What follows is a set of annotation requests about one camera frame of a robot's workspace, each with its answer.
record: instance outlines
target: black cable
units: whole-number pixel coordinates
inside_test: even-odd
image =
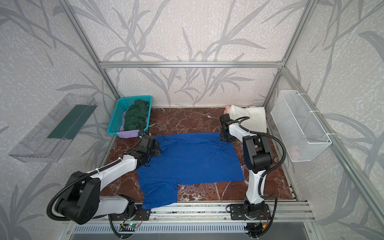
[[[280,139],[278,139],[278,138],[275,137],[275,136],[269,135],[268,133],[265,133],[265,132],[255,132],[255,131],[251,131],[251,130],[249,130],[249,129],[243,127],[243,126],[241,125],[241,123],[242,123],[244,120],[250,119],[250,117],[241,117],[241,118],[242,118],[242,120],[239,121],[239,127],[240,127],[241,129],[243,129],[243,130],[245,130],[245,131],[247,131],[247,132],[249,132],[249,133],[252,133],[252,134],[261,135],[261,136],[266,136],[266,137],[269,137],[269,138],[275,140],[275,141],[281,146],[281,150],[282,150],[282,152],[283,152],[280,161],[279,161],[276,165],[274,165],[273,167],[271,167],[270,169],[266,170],[266,171],[261,175],[260,180],[259,180],[259,185],[258,185],[258,188],[257,188],[257,191],[258,191],[259,196],[260,196],[261,198],[263,198],[263,199],[270,199],[270,198],[272,198],[272,197],[275,198],[275,206],[274,206],[274,208],[273,208],[273,213],[272,213],[272,216],[271,216],[271,220],[270,220],[269,224],[267,225],[267,227],[265,228],[265,230],[264,230],[260,235],[258,235],[258,237],[260,237],[260,236],[264,235],[264,234],[268,231],[268,229],[271,227],[272,222],[273,222],[273,220],[274,220],[274,218],[275,218],[276,207],[277,207],[277,196],[276,196],[276,194],[271,194],[271,195],[269,195],[269,196],[263,196],[263,195],[261,194],[261,187],[262,187],[263,179],[264,179],[265,175],[267,175],[268,173],[270,173],[270,172],[272,172],[273,170],[277,169],[278,167],[280,167],[280,166],[283,164],[283,162],[284,162],[284,160],[285,160],[285,157],[286,157],[286,148],[285,148],[284,144],[280,141]]]
[[[116,164],[118,164],[119,162],[121,162],[121,159],[118,159],[110,164],[107,164],[105,165],[104,167],[101,167],[99,169],[99,171],[104,171]],[[73,185],[75,184],[78,184],[79,182],[82,182],[84,179],[86,179],[87,177],[90,177],[94,174],[98,173],[98,171],[92,171],[90,173],[87,173],[87,174],[84,174],[83,176],[81,176],[79,179],[71,182],[70,184],[68,184],[67,186],[65,186],[63,189],[61,189],[55,196],[53,196],[53,198],[50,200],[50,202],[48,203],[48,206],[47,206],[47,216],[50,218],[50,219],[53,219],[53,220],[56,220],[56,221],[69,221],[70,219],[67,218],[67,217],[61,217],[61,216],[57,216],[55,215],[53,212],[52,212],[52,207],[53,207],[53,204],[55,203],[55,201],[65,192],[67,191],[69,188],[71,188]]]
[[[133,234],[130,234],[129,237],[124,237],[122,234],[119,234],[115,227],[113,226],[113,223],[112,223],[112,215],[111,214],[108,214],[108,220],[109,220],[109,224],[111,226],[111,229],[112,229],[112,232],[119,238],[119,239],[128,239],[130,238]]]

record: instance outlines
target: green cloth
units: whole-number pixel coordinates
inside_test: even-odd
[[[124,117],[124,131],[139,129],[139,121],[144,121],[148,117],[149,102],[136,99],[130,106]]]

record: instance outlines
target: leaf pattern wallpaper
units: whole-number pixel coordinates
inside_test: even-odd
[[[0,238],[54,239],[60,222],[45,213],[75,171],[99,167],[116,99],[58,2],[0,2]],[[56,163],[22,163],[9,151],[67,94],[98,107]]]
[[[306,0],[70,1],[103,61],[279,61]],[[276,69],[108,69],[153,105],[260,106]]]
[[[316,5],[288,68],[384,197],[384,1]],[[290,90],[284,78],[279,90]],[[272,124],[273,132],[278,134]],[[331,149],[306,163],[286,162],[325,239],[384,239],[384,230]]]

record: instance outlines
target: marble surface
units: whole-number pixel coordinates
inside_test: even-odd
[[[155,108],[151,110],[149,132],[152,135],[167,135],[192,132],[220,132],[219,117],[224,108]],[[129,150],[139,138],[117,138],[107,162],[112,162]],[[233,144],[239,157],[245,181],[227,181],[207,184],[181,185],[178,187],[178,201],[218,201],[244,200],[248,188],[248,169],[244,163],[242,143]],[[275,147],[275,162],[278,161]],[[276,193],[279,199],[293,199],[282,168],[267,175],[265,195]],[[136,170],[116,179],[101,191],[101,195],[114,196],[124,194],[142,202],[144,194],[140,189]]]

